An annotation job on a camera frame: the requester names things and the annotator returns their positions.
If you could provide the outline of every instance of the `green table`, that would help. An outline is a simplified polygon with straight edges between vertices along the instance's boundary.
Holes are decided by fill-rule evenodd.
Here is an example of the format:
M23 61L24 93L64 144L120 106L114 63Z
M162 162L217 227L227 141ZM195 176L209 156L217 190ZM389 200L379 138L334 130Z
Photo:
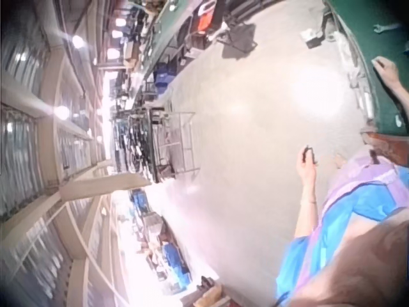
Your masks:
M371 63L377 56L384 56L395 62L402 85L409 89L409 58L403 54L405 43L409 39L408 29L401 28L382 34L373 31L375 24L398 22L385 6L387 1L384 0L327 0L327 4L348 27L363 57L373 96L374 123L378 132L397 136L409 135L407 116L400 103L384 87Z
M146 46L144 51L143 69L141 73L144 74L145 79L152 73L153 68L172 37L177 34L183 23L202 2L203 0L179 0L178 7L173 12L169 10L170 1L166 3L155 22L155 28L158 28L160 32L153 34L150 44ZM150 47L153 48L149 56L148 52Z

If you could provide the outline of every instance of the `person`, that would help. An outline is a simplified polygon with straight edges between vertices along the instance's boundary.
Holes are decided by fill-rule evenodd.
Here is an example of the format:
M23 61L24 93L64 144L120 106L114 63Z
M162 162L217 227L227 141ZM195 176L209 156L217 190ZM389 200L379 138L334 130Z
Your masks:
M395 64L373 65L409 114ZM369 145L337 166L319 217L313 150L298 155L300 212L275 306L409 306L409 168Z
M392 94L400 101L406 115L409 117L409 93L399 80L399 70L396 64L383 56L378 56L373 59L372 64L384 85L386 85Z

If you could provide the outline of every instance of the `skin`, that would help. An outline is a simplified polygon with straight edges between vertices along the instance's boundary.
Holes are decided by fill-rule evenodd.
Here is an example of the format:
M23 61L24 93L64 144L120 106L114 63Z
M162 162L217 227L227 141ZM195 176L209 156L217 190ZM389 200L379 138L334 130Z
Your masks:
M297 171L302 181L302 194L300 213L298 214L297 226L294 237L310 235L318 225L318 209L315 196L315 182L317 177L316 165L313 161L313 151L309 149L303 161L305 147L297 156Z
M409 115L409 93L395 63L381 56L372 63ZM303 190L295 237L312 234L318 224L316 165L310 150L302 161L304 149L297 158ZM334 259L293 294L289 306L409 306L408 238L409 209L380 224L352 218Z
M373 59L372 64L383 83L402 103L405 113L409 116L409 93L399 80L399 70L397 69L396 64L383 56L378 56Z

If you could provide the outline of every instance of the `fingers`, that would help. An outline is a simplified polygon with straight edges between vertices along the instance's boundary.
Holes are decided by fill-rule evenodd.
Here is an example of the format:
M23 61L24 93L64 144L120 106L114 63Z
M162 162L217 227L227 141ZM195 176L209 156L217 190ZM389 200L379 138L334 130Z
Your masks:
M314 165L314 157L313 157L313 150L309 148L306 155L305 155L305 164L308 166Z
M384 58L383 56L377 56L374 60L383 67L391 66L394 64L394 62L392 62L390 59Z
M304 163L304 152L307 147L308 145L305 145L301 148L300 152L297 155L297 163L300 163L300 164Z
M383 73L383 67L379 64L379 62L376 59L372 60L372 64L375 67L375 70L379 73L382 74Z

